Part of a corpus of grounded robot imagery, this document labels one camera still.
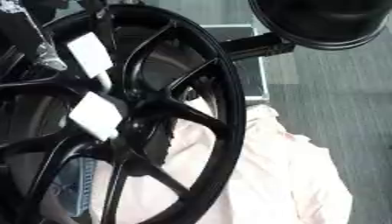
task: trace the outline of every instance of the fabric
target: fabric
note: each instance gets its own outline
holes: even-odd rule
[[[191,106],[210,113],[201,99]],[[328,149],[305,136],[288,133],[277,112],[260,105],[248,109],[241,157],[226,189],[199,220],[201,224],[345,224],[352,196],[342,183]],[[209,158],[214,134],[179,121],[164,169],[191,186]],[[90,213],[99,223],[111,166],[98,162]],[[158,214],[176,195],[150,177],[128,178],[117,210],[117,223],[138,223]]]
[[[43,153],[30,153],[7,159],[22,193],[27,193],[43,157]],[[75,224],[69,216],[78,217],[88,210],[94,168],[95,161],[91,158],[68,163],[48,189],[40,205],[41,213],[61,224]]]

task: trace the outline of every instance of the denim fabric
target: denim fabric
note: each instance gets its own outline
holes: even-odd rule
[[[52,189],[69,216],[78,217],[88,209],[95,169],[92,158],[78,158],[67,164]]]

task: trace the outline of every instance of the wheel rim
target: wheel rim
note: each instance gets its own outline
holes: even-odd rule
[[[42,200],[53,177],[66,162],[77,157],[105,160],[114,166],[101,223],[116,223],[116,208],[122,185],[129,175],[140,174],[158,179],[180,197],[162,213],[143,223],[195,222],[214,203],[235,167],[244,135],[245,106],[240,80],[219,44],[195,23],[167,10],[148,6],[118,5],[111,7],[110,11],[114,15],[116,27],[142,25],[157,30],[150,39],[133,50],[124,64],[116,63],[119,69],[111,71],[115,82],[115,89],[111,95],[126,102],[127,109],[132,111],[120,125],[122,137],[112,142],[100,143],[69,122],[64,129],[51,135],[1,146],[2,157],[32,151],[43,151],[46,156],[22,205],[17,222],[27,222],[38,212],[37,204]],[[88,15],[75,14],[49,24],[46,29],[53,33],[54,41],[60,45],[88,31]],[[159,91],[151,90],[140,81],[137,69],[157,44],[171,39],[179,39],[191,47],[204,59],[204,63],[176,79],[166,88]],[[2,69],[9,71],[10,74],[5,76],[6,81],[11,74],[19,74],[15,71],[20,71],[20,67],[24,66],[23,58],[16,55],[16,52],[10,53],[10,59],[6,60],[7,65],[2,65]],[[217,99],[220,120],[204,115],[179,101],[179,96],[187,87],[193,86],[194,83],[203,84],[203,81],[213,83],[216,87],[213,93]],[[70,108],[88,90],[100,91],[91,80],[84,80],[81,77],[78,80],[74,77],[64,78],[59,74],[0,85],[1,95],[50,95],[65,100]],[[162,122],[162,119],[167,120],[167,117],[201,123],[217,136],[206,167],[190,189],[184,188],[143,154],[143,142],[148,142],[157,123]],[[135,129],[135,123],[142,124],[139,127],[143,128]],[[129,141],[132,138],[145,141]]]

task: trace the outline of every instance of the wheel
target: wheel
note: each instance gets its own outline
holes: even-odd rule
[[[7,161],[27,153],[44,155],[30,187],[22,191],[25,196],[17,205],[19,209],[13,207],[16,212],[10,217],[11,223],[38,223],[39,203],[59,171],[76,158],[94,158],[113,165],[101,218],[101,223],[109,224],[116,223],[116,208],[129,176],[151,176],[178,195],[178,201],[143,223],[183,224],[196,222],[207,211],[235,167],[244,137],[245,103],[240,79],[219,43],[197,24],[167,10],[143,5],[115,5],[110,7],[110,12],[114,16],[117,50],[111,55],[115,66],[108,72],[114,87],[108,94],[101,92],[99,83],[85,77],[64,47],[67,41],[88,32],[89,17],[85,12],[46,27],[53,33],[60,57],[69,66],[66,72],[54,73],[36,67],[16,51],[11,51],[0,67],[4,71],[0,84],[1,102],[14,108],[7,110],[14,122],[10,124],[9,139],[0,146],[0,158]],[[170,72],[170,68],[159,68],[161,73],[146,72],[149,67],[156,66],[151,60],[162,55],[159,49],[166,47],[175,49],[166,51],[166,55],[182,55],[183,59],[181,63],[176,56],[175,60],[160,57],[161,60],[178,66],[187,64],[188,67],[180,67],[184,71],[190,70],[175,73]],[[184,104],[190,88],[213,105],[216,117]],[[117,139],[100,142],[70,120],[60,128],[42,130],[45,123],[51,126],[47,125],[48,121],[67,118],[69,110],[88,91],[124,108]],[[162,133],[164,137],[160,139],[170,142],[172,127],[179,118],[202,124],[216,135],[211,156],[190,188],[161,168],[168,144],[164,143],[159,150],[148,148],[149,143],[156,141]],[[23,125],[24,128],[31,125],[36,128],[26,135]]]

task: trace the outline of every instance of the black metal frame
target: black metal frame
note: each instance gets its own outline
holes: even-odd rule
[[[85,30],[85,22],[93,21],[90,29],[98,30],[99,38],[116,60],[113,21],[126,24],[133,21],[130,19],[132,17],[157,14],[156,21],[159,22],[150,24],[157,32],[133,50],[123,64],[121,78],[115,83],[115,89],[111,93],[125,102],[129,111],[119,126],[120,136],[117,139],[99,142],[69,121],[59,132],[0,146],[0,158],[29,152],[45,153],[45,159],[17,212],[15,222],[32,223],[39,214],[39,202],[59,170],[71,159],[87,157],[104,160],[114,166],[101,223],[116,223],[116,208],[125,179],[129,175],[150,175],[172,189],[179,198],[167,210],[144,223],[194,223],[219,196],[240,155],[245,126],[245,103],[235,69],[220,45],[206,31],[179,15],[143,6],[113,6],[109,9],[102,4],[99,9],[93,5],[88,8],[88,14],[72,15],[49,25],[49,30],[53,32],[53,47],[57,39],[64,38],[64,35],[72,37],[73,34],[69,34],[68,29],[82,27],[81,29]],[[204,63],[161,90],[146,87],[140,79],[140,65],[157,45],[178,37],[190,39],[187,44],[203,56]],[[6,61],[11,62],[6,70],[11,71],[20,64],[23,55],[11,49],[8,56]],[[53,76],[49,78],[0,84],[0,101],[8,101],[17,95],[50,95],[63,100],[70,109],[87,91],[100,92],[99,85],[93,80],[66,77],[59,72],[61,69],[49,67],[54,69]],[[186,88],[196,85],[200,78],[218,85],[213,92],[220,98],[216,102],[219,119],[191,108],[179,99]],[[217,137],[210,160],[190,189],[152,163],[144,152],[144,146],[150,141],[157,126],[168,118],[181,118],[202,124]]]
[[[115,51],[116,42],[113,37],[113,26],[111,24],[112,15],[108,12],[106,2],[102,0],[84,0],[82,2],[91,17],[91,30],[95,31],[110,52]],[[9,21],[9,23],[0,24],[0,31],[3,31],[9,39],[12,39],[13,43],[19,47],[20,52],[27,55],[31,60],[36,60],[39,44],[50,43],[50,41],[45,38],[46,35],[42,32],[39,24],[33,23],[28,17],[29,15],[27,14],[10,14],[0,11],[0,19]],[[25,41],[26,36],[30,37],[29,41]],[[295,48],[293,42],[283,40],[274,32],[250,38],[229,40],[221,44],[225,51],[231,55],[232,60],[291,53]],[[59,67],[56,65],[44,66],[54,69]]]

